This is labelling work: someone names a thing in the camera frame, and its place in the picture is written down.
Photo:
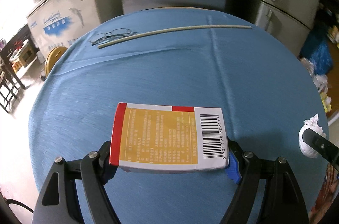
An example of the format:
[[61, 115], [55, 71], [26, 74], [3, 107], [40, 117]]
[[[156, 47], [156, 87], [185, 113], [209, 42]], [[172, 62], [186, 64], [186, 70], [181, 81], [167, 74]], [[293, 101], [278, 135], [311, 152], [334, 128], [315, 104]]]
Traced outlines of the white tissue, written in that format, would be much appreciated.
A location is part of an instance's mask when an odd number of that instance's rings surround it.
[[301, 127], [299, 137], [299, 148], [302, 155], [308, 158], [317, 158], [319, 153], [316, 150], [315, 142], [321, 136], [326, 138], [323, 127], [319, 125], [319, 115], [316, 113], [313, 117], [304, 120]]

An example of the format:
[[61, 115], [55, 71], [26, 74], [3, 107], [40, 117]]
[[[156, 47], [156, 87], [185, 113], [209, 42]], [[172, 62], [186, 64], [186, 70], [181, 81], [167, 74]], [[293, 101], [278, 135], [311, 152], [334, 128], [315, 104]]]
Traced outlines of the blue tablecloth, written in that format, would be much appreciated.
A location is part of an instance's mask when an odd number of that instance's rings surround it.
[[[118, 28], [136, 34], [89, 43]], [[29, 118], [38, 187], [56, 156], [83, 158], [110, 139], [120, 102], [220, 107], [229, 138], [260, 158], [285, 157], [313, 206], [327, 164], [302, 155], [298, 134], [316, 113], [327, 129], [326, 115], [306, 68], [264, 30], [218, 11], [164, 8], [115, 18], [76, 40]]]

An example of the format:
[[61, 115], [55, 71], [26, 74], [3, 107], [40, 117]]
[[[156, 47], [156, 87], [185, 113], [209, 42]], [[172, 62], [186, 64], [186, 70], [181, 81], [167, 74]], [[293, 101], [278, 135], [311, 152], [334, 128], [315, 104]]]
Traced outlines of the eyeglasses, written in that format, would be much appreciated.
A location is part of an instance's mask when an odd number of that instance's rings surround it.
[[118, 28], [118, 29], [113, 29], [112, 31], [109, 31], [109, 32], [99, 33], [99, 34], [92, 36], [89, 39], [89, 43], [92, 46], [95, 46], [95, 45], [107, 43], [109, 41], [119, 40], [121, 38], [129, 37], [134, 34], [136, 34], [136, 32], [134, 32], [131, 29]]

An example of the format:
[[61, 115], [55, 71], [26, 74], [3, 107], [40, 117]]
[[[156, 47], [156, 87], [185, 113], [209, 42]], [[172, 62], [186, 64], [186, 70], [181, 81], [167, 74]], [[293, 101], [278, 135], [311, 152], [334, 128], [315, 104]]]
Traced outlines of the wooden round stool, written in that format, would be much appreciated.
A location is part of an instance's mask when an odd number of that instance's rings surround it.
[[66, 52], [67, 48], [64, 46], [57, 46], [53, 48], [45, 60], [45, 75], [48, 76], [52, 68], [55, 66], [56, 62], [61, 58], [61, 56]]

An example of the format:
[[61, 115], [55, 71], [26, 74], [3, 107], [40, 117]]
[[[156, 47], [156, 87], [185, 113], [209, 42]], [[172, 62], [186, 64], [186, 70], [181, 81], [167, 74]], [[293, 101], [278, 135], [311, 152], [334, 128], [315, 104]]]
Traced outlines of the large blue bag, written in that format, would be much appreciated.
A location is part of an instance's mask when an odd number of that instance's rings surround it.
[[300, 50], [300, 55], [314, 64], [316, 75], [326, 75], [333, 67], [326, 37], [317, 37], [309, 33]]

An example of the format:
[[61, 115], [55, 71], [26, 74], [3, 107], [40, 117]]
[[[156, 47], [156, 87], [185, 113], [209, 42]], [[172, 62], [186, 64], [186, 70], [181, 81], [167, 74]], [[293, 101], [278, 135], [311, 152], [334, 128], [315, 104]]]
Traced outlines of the white chest freezer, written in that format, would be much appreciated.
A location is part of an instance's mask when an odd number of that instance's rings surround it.
[[36, 45], [47, 57], [53, 48], [68, 48], [79, 37], [122, 14], [122, 0], [41, 0], [27, 22]]

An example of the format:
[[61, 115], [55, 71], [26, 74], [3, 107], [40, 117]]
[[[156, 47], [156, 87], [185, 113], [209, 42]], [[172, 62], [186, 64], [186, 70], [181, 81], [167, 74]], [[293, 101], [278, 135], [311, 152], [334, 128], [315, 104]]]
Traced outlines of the red plastic basket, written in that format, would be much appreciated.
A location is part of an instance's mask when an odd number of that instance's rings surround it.
[[327, 165], [325, 179], [308, 217], [310, 223], [318, 223], [332, 205], [338, 191], [338, 171]]

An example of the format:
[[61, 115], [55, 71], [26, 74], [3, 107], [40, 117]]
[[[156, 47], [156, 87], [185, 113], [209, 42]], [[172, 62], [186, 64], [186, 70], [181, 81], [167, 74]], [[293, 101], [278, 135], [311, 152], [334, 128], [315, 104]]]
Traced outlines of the orange red medicine box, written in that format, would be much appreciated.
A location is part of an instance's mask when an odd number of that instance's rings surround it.
[[119, 103], [109, 164], [126, 172], [224, 169], [229, 148], [220, 108]]

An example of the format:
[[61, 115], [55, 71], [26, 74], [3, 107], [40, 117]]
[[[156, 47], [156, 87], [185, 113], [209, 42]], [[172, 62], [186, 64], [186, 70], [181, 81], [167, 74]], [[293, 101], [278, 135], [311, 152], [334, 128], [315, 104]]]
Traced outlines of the black metal rack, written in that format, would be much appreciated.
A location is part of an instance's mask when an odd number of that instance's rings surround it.
[[26, 86], [17, 72], [36, 59], [38, 48], [28, 25], [24, 25], [1, 49], [1, 108], [11, 111], [11, 102], [18, 98], [18, 92]]

